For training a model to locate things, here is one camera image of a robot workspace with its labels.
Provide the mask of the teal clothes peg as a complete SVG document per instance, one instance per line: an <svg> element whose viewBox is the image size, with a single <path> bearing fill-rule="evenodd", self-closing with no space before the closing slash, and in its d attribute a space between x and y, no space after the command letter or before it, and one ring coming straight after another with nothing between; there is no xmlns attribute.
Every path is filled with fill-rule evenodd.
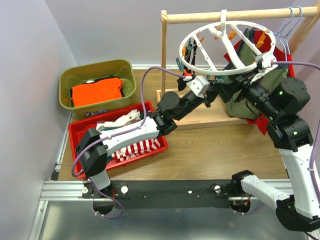
<svg viewBox="0 0 320 240"><path fill-rule="evenodd" d="M227 82L228 76L227 75L216 75L214 79L218 82Z"/></svg>

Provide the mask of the white round clip hanger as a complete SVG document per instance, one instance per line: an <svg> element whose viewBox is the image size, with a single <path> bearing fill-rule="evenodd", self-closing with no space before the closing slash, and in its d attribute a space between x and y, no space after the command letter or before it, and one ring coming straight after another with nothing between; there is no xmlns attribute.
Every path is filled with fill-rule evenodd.
<svg viewBox="0 0 320 240"><path fill-rule="evenodd" d="M260 49L256 47L254 43L252 43L245 35L244 33L238 28L238 26L247 26L247 27L252 27L256 28L262 32L264 32L266 35L269 36L271 43L270 43L270 50L266 52L272 52L274 53L275 47L276 47L276 39L275 36L271 33L269 29L267 29L265 26L254 23L254 22L249 22L249 21L241 21L241 20L232 20L232 21L227 21L227 10L222 10L220 12L220 22L214 22L207 24L205 26L202 26L194 31L192 31L190 34L188 34L184 40L181 42L181 45L179 47L179 59L181 63L194 72L206 74L206 75L213 75L213 76L230 76L230 75L237 75L237 74L243 74L247 73L250 71L253 71L257 69L257 64L256 61L254 60L253 63L250 65L245 65L240 58L238 57L236 50L231 43L231 41L228 38L227 35L227 26L231 27L232 30L236 32L236 34L241 38L242 41L244 41L245 44L247 44L250 49L254 52L255 57L258 55L263 54ZM227 51L227 54L233 63L233 69L231 70L218 70L215 66L215 64L212 62L211 58L207 54L205 48L203 47L200 39L197 37L197 34L204 31L208 30L213 36L217 37L219 40L221 40L224 48ZM194 65L188 64L185 59L184 59L184 54L183 54L183 48L187 41L193 38L196 41L197 49L202 53L204 60L208 63L209 69L200 69Z"/></svg>

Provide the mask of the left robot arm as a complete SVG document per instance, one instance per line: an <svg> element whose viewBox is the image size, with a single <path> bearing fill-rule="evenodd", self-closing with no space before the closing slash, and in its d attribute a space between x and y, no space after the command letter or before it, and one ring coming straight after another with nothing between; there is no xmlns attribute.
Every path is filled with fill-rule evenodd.
<svg viewBox="0 0 320 240"><path fill-rule="evenodd" d="M140 121L107 131L89 128L85 132L75 149L75 161L81 164L99 197L107 197L111 191L112 183L106 170L111 154L124 147L170 134L178 127L176 121L201 104L209 106L218 96L212 83L199 86L192 80L187 85L190 91L183 97L174 91L166 92L157 103L157 110L146 113Z"/></svg>

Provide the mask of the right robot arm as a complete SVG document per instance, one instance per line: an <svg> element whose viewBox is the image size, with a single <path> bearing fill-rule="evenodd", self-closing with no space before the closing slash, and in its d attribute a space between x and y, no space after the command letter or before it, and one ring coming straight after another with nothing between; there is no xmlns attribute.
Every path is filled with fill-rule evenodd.
<svg viewBox="0 0 320 240"><path fill-rule="evenodd" d="M259 81L240 75L232 82L216 82L214 86L224 103L239 92L238 100L245 100L269 120L267 133L284 161L293 193L277 190L248 170L232 175L230 191L236 196L250 194L262 201L289 231L319 229L320 201L311 166L314 140L308 123L298 116L311 98L304 82L286 77L273 91L268 91Z"/></svg>

